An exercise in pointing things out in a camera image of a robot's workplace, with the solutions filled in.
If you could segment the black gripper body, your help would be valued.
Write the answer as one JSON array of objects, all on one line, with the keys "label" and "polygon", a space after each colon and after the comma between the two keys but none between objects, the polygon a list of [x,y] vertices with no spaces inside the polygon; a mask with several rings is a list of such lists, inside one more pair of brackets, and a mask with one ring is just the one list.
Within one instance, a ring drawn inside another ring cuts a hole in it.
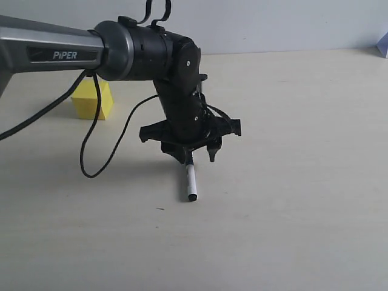
[{"label": "black gripper body", "polygon": [[159,141],[164,152],[184,152],[202,147],[220,149],[222,138],[241,136],[241,121],[205,113],[185,120],[164,120],[140,128],[142,142]]}]

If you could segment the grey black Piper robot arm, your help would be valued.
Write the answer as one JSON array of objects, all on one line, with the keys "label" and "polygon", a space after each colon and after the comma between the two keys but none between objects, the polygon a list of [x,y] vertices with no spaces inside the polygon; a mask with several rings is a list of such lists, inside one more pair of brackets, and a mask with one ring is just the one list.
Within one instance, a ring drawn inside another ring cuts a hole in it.
[{"label": "grey black Piper robot arm", "polygon": [[205,147],[211,159],[225,135],[241,134],[241,122],[206,103],[201,51],[192,39],[162,27],[140,27],[121,16],[79,30],[1,17],[1,87],[16,73],[86,70],[106,81],[151,81],[166,119],[141,127],[140,140],[183,163]]}]

